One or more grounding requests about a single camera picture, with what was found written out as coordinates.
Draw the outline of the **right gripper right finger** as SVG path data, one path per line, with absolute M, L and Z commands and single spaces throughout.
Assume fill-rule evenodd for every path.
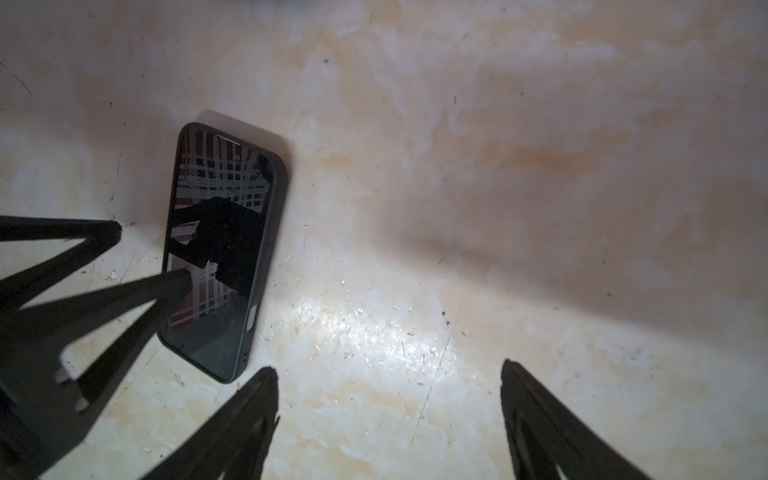
M 501 408 L 517 479 L 645 479 L 520 363 L 505 360 Z

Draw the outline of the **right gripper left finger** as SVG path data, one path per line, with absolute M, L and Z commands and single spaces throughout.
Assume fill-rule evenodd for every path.
M 279 423 L 278 374 L 260 369 L 146 479 L 259 479 Z

